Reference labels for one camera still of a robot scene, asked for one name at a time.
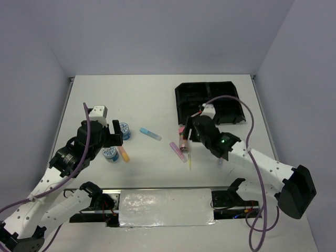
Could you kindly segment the yellow slim highlighter pen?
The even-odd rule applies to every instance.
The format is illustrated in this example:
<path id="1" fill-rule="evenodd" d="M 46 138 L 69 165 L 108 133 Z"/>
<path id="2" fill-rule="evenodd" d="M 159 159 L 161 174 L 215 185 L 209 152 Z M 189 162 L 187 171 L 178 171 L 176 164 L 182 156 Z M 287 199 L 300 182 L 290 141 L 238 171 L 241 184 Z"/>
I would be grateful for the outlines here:
<path id="1" fill-rule="evenodd" d="M 191 152 L 188 152 L 188 169 L 189 171 L 192 170 L 192 160 L 191 160 Z"/>

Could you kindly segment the orange slim highlighter pen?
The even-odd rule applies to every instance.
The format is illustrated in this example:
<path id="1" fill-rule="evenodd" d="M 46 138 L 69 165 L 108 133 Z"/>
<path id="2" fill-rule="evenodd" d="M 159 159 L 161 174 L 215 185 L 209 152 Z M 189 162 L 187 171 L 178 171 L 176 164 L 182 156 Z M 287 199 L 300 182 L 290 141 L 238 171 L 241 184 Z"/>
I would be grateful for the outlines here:
<path id="1" fill-rule="evenodd" d="M 199 111 L 199 112 L 197 112 L 197 113 L 191 115 L 191 117 L 196 117 L 196 116 L 200 115 L 201 113 L 202 113 L 202 111 Z"/>

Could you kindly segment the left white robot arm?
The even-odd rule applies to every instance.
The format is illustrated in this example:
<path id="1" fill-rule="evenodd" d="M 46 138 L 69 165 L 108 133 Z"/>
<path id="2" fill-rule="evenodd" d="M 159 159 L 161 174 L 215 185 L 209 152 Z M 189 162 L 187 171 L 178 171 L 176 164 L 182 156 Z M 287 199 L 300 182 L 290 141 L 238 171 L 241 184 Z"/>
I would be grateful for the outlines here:
<path id="1" fill-rule="evenodd" d="M 55 153 L 30 195 L 3 208 L 17 209 L 1 222 L 2 251 L 39 251 L 47 236 L 75 213 L 86 208 L 113 208 L 113 200 L 93 182 L 83 183 L 63 202 L 53 205 L 101 149 L 123 144 L 119 121 L 114 120 L 112 125 L 114 133 L 110 133 L 109 125 L 103 120 L 82 121 L 77 135 Z"/>

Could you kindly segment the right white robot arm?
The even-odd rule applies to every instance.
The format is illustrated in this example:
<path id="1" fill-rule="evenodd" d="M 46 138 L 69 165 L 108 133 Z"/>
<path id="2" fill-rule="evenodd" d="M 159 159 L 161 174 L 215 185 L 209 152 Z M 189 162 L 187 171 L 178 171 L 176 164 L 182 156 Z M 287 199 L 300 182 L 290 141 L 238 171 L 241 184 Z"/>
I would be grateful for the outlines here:
<path id="1" fill-rule="evenodd" d="M 308 168 L 286 165 L 255 149 L 248 149 L 247 143 L 239 137 L 220 132 L 208 116 L 188 117 L 184 134 L 185 138 L 197 137 L 217 158 L 247 169 L 258 167 L 263 181 L 277 190 L 275 199 L 279 208 L 291 218 L 300 219 L 317 194 Z"/>

